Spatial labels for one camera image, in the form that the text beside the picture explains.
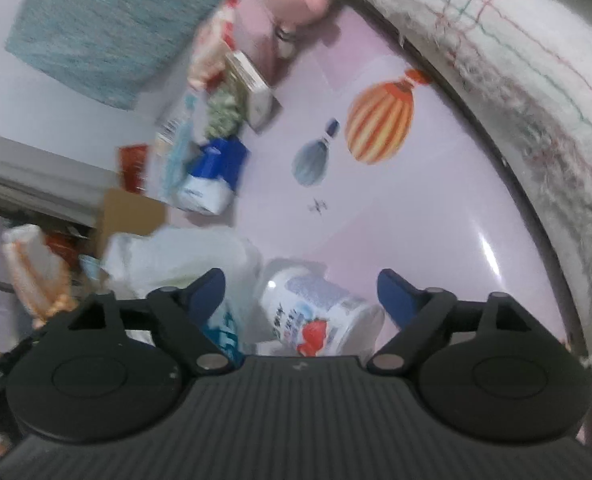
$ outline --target gray hot air balloon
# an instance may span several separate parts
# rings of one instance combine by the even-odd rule
[[[325,177],[329,159],[329,141],[335,137],[338,126],[338,121],[332,119],[325,129],[327,134],[325,137],[308,142],[296,154],[291,172],[301,186],[315,186]]]

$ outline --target white wall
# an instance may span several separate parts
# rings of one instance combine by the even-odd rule
[[[126,112],[78,94],[4,50],[22,0],[0,0],[0,136],[91,164],[116,168],[116,147],[151,142],[154,120],[182,91],[180,70]]]

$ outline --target white plastic bag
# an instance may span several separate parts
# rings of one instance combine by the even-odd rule
[[[111,237],[102,262],[114,286],[144,298],[161,286],[185,287],[213,267],[225,274],[226,308],[245,340],[261,258],[257,249],[226,226],[175,228],[164,226],[148,237]]]

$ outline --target small box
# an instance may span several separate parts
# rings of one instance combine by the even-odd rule
[[[236,50],[225,58],[226,79],[245,120],[257,130],[271,116],[273,92],[249,58]]]

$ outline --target yogurt container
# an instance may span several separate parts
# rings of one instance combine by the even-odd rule
[[[273,336],[305,357],[373,353],[385,313],[304,266],[280,270],[265,283],[260,305]]]

